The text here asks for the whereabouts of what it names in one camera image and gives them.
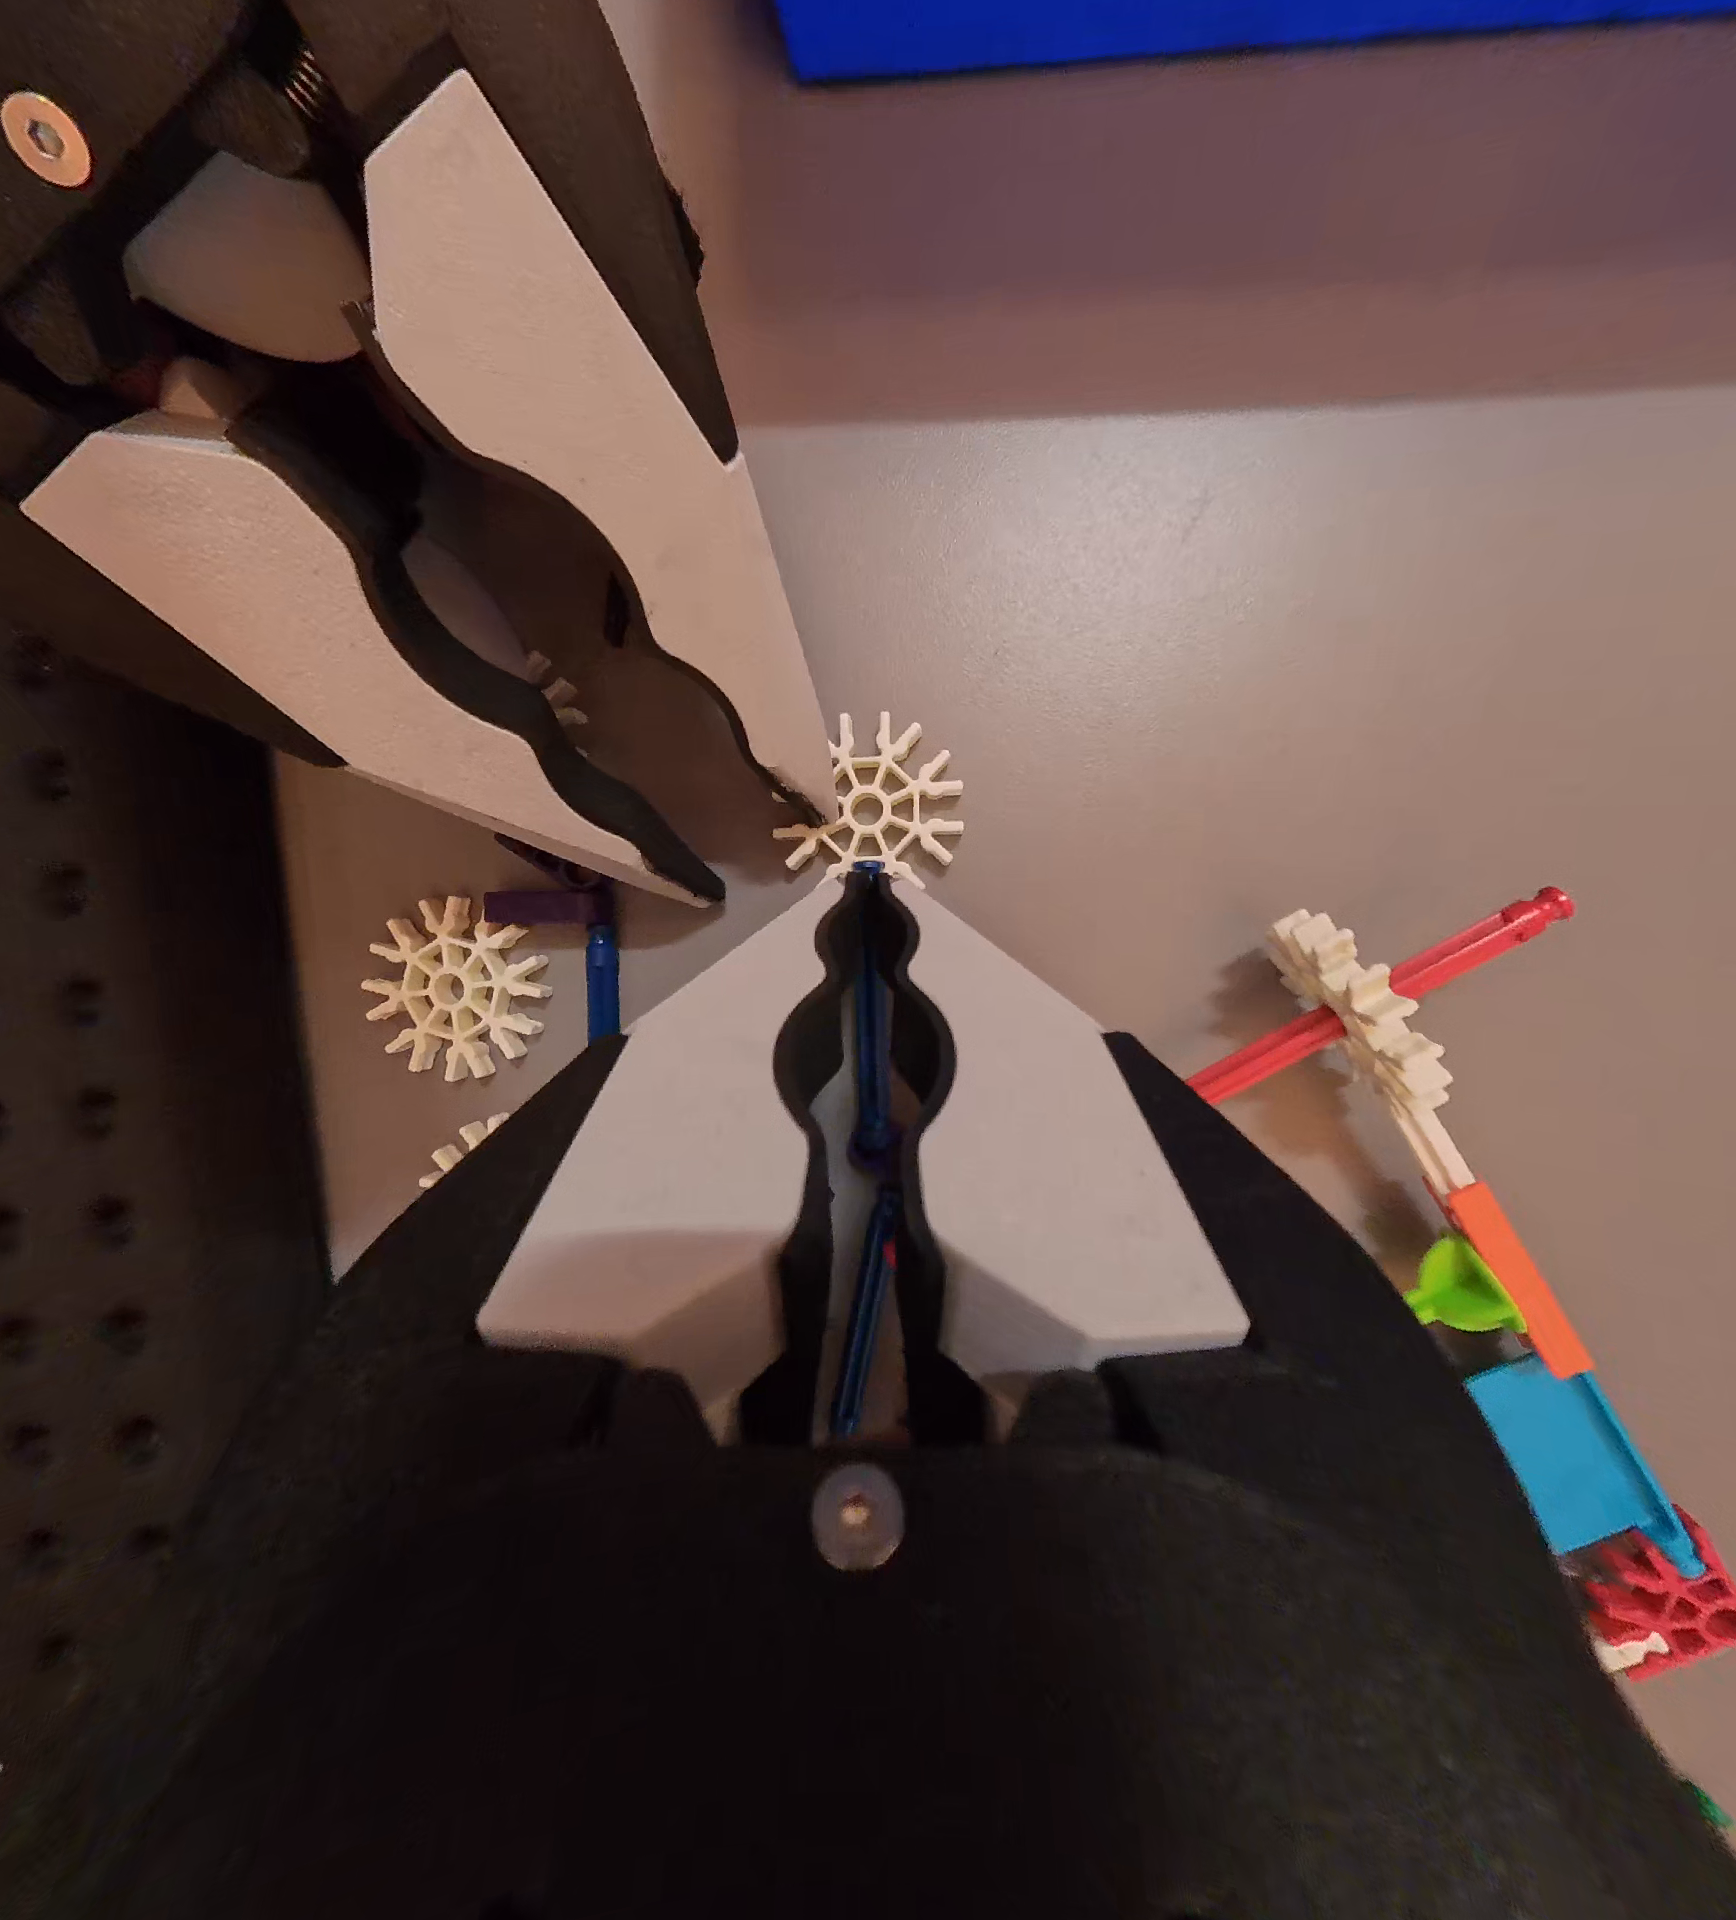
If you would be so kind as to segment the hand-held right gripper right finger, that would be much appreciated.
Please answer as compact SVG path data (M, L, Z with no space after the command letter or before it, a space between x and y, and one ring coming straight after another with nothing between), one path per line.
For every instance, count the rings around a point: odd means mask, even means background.
M994 1431L1052 1374L1236 1350L1250 1314L1104 1025L880 880L905 1075L897 1301L910 1431Z

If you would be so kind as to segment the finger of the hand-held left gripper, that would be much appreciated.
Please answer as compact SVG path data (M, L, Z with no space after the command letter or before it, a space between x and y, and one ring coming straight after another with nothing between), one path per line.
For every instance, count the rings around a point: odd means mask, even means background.
M457 640L367 511L323 511L227 425L93 432L20 511L355 776L664 900L727 898L538 689Z
M752 761L837 818L826 717L742 454L717 454L477 79L363 168L375 331L448 437L587 516L653 642L718 692Z

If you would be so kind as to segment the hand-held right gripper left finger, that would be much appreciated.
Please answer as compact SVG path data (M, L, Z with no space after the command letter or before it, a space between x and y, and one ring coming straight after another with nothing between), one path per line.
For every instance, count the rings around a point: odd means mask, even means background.
M479 1310L496 1347L689 1383L746 1441L818 1441L870 1216L851 961L820 880L627 1033Z

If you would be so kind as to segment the white snowflake connector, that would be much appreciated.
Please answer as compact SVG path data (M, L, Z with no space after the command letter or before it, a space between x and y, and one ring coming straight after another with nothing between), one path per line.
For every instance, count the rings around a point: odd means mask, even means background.
M468 896L422 900L414 920L389 920L368 954L381 972L360 983L376 1000L367 1020L394 1027L385 1051L411 1074L486 1082L545 1031L550 956Z
M953 774L949 749L923 755L923 726L899 727L880 711L860 732L841 711L829 741L834 814L820 823L775 827L785 847L785 872L818 872L847 880L858 868L876 868L897 882L926 886L926 870L949 870L966 823L959 806L964 781Z
M427 1163L416 1179L419 1190L427 1191L436 1187L451 1171L465 1163L477 1147L491 1139L509 1117L511 1111L494 1111L463 1122L427 1156Z

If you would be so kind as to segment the colourful toy construction model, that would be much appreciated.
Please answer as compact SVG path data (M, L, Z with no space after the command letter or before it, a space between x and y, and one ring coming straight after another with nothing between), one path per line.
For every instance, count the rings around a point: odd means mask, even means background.
M1328 913L1295 909L1265 946L1305 1010L1340 1015L1352 1074L1408 1143L1448 1226L1408 1291L1414 1318L1518 1344L1462 1383L1569 1568L1602 1669L1641 1680L1734 1650L1736 1582L1721 1550L1631 1438L1560 1298L1442 1117L1453 1071L1414 1025L1423 1000Z

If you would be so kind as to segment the blue storage bin with tag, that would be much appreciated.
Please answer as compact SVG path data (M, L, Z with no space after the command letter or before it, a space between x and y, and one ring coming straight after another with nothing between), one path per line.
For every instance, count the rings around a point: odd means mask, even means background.
M1736 1L777 1L803 83L1736 17Z

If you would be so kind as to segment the black perforated panel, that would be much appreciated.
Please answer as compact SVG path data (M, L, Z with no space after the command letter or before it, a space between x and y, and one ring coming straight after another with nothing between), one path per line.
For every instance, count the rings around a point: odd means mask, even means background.
M272 757L0 622L0 1828L326 1293Z

